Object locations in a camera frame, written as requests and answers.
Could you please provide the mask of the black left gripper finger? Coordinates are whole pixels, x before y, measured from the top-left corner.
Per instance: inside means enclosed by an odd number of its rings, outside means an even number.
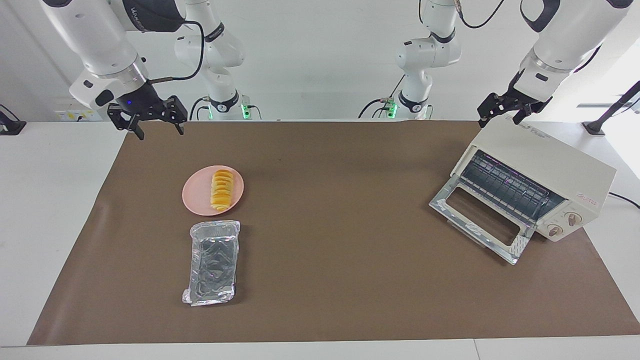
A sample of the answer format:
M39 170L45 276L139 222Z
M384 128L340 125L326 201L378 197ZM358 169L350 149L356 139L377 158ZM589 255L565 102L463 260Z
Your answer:
M520 102L518 104L518 111L512 117L513 123L515 125L519 125L526 117L529 117L532 114L539 114L544 110L546 105L548 105L551 102L551 100L553 100L552 96L551 98L549 98L547 101L544 101L544 102L538 101L532 104L526 104L526 103Z
M490 93L477 107L478 125L483 129L489 121L505 114L505 97L495 92Z

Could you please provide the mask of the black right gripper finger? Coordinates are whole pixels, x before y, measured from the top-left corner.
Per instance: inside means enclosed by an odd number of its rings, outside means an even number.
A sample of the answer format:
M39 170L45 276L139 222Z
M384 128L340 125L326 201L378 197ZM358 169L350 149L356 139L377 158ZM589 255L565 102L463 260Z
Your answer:
M180 136L185 134L185 123L188 121L188 116L189 112L178 96L172 95L162 101L160 120L174 125Z
M138 114L134 113L130 116L128 120L125 119L123 114L128 115L128 112L125 112L124 109L118 104L108 104L107 106L107 116L109 120L113 123L115 128L119 131L127 131L134 133L135 136L143 141L145 138L145 133L142 128L138 125Z

